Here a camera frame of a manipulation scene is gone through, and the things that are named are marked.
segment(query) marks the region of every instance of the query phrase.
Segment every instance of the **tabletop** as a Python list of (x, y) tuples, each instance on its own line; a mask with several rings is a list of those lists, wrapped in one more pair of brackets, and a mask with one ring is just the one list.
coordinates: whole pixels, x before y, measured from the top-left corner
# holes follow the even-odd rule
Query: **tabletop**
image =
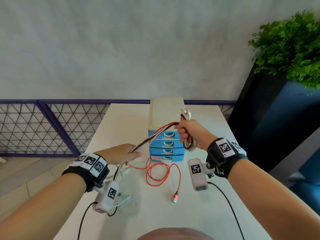
[[(216, 105), (186, 105), (192, 118), (218, 137), (236, 141), (224, 116)], [(138, 144), (148, 137), (149, 104), (111, 104), (86, 152), (94, 152), (119, 144)], [(149, 157), (149, 145), (139, 150), (143, 156), (132, 165), (145, 167)], [(184, 160), (176, 162), (181, 170), (181, 186), (177, 203), (173, 195), (179, 183), (178, 170), (172, 167), (167, 181), (160, 187), (146, 183), (146, 171), (130, 168), (119, 179), (120, 192), (131, 195), (130, 201), (121, 205), (113, 217), (88, 210), (80, 239), (137, 239), (163, 227), (189, 227), (210, 235), (215, 240), (242, 239), (232, 210), (221, 192), (209, 185), (208, 190), (194, 191), (187, 161), (199, 158), (206, 161), (206, 152), (195, 149), (186, 152)], [(110, 175), (116, 167), (109, 166)], [(153, 169), (154, 177), (163, 177), (166, 169)], [(229, 182), (217, 176), (208, 179), (218, 185), (228, 197), (238, 218), (246, 240), (268, 239), (269, 235), (242, 203)], [(84, 211), (96, 198), (96, 192), (85, 193), (80, 202), (58, 232), (55, 240), (76, 239)]]

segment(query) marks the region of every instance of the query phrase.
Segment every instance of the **green plant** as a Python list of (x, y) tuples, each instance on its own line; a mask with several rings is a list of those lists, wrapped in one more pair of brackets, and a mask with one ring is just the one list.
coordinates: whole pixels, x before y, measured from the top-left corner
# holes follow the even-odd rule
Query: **green plant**
[(260, 26), (248, 43), (259, 48), (255, 73), (286, 72), (287, 78), (306, 88), (320, 89), (320, 22), (314, 12), (296, 13), (289, 20)]

